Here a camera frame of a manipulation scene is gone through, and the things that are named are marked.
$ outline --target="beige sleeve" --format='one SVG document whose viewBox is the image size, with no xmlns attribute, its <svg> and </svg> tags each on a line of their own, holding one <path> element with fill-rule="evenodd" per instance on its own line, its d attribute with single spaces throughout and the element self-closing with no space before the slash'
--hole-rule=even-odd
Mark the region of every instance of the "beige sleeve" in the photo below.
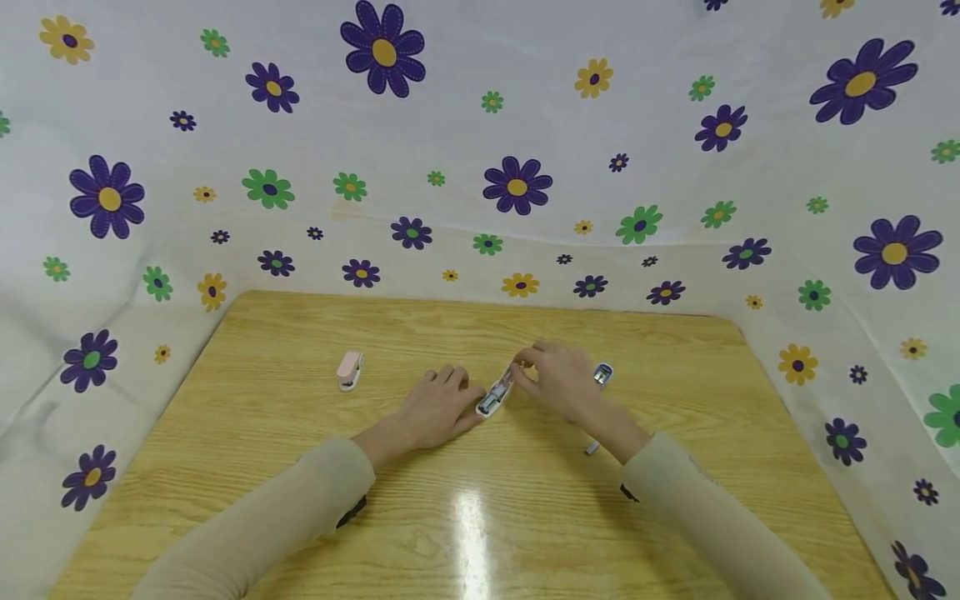
<svg viewBox="0 0 960 600">
<path fill-rule="evenodd" d="M 821 600 L 830 593 L 736 498 L 659 433 L 620 470 L 623 486 L 660 509 L 737 600 Z"/>
<path fill-rule="evenodd" d="M 242 598 L 291 550 L 332 533 L 373 480 L 363 450 L 351 440 L 327 440 L 177 541 L 131 599 Z"/>
</svg>

